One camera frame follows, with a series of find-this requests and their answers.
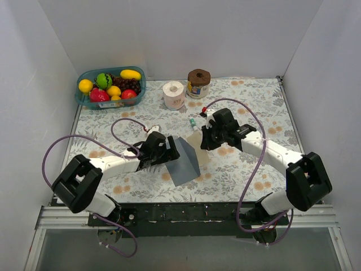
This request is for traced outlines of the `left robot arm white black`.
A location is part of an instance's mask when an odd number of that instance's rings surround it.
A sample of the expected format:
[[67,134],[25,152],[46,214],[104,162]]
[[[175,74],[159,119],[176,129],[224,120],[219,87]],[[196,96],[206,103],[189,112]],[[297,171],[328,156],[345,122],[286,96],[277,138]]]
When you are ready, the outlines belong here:
[[75,156],[51,185],[52,191],[73,213],[88,211],[100,215],[109,226],[119,222],[120,207],[108,195],[97,192],[101,180],[138,172],[180,158],[172,136],[148,132],[143,142],[128,145],[117,154],[89,159]]

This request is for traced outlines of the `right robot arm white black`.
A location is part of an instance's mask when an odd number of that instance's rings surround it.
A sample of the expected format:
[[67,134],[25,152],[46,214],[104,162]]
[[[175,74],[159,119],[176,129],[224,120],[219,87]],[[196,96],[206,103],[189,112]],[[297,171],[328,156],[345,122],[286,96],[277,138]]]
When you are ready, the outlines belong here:
[[218,111],[203,108],[200,115],[206,118],[206,124],[201,128],[201,149],[215,150],[227,143],[242,152],[262,158],[286,179],[285,190],[259,199],[254,208],[244,215],[246,218],[266,225],[282,211],[294,208],[307,211],[332,191],[318,154],[302,154],[265,140],[251,125],[239,125],[228,108]]

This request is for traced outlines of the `grey envelope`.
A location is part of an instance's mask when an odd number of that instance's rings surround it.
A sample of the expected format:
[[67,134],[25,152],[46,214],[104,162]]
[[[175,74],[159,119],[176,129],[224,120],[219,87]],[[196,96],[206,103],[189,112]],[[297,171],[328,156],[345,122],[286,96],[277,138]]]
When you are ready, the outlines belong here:
[[177,187],[198,178],[201,173],[194,148],[182,137],[176,138],[174,142],[180,157],[165,165]]

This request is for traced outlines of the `cream letter paper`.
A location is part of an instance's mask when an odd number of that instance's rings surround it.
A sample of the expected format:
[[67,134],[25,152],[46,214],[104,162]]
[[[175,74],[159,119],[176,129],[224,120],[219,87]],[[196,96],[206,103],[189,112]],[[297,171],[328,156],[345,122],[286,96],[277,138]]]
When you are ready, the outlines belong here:
[[202,134],[199,131],[193,132],[189,137],[186,138],[186,141],[195,150],[197,161],[200,167],[210,162],[208,153],[200,148],[202,142]]

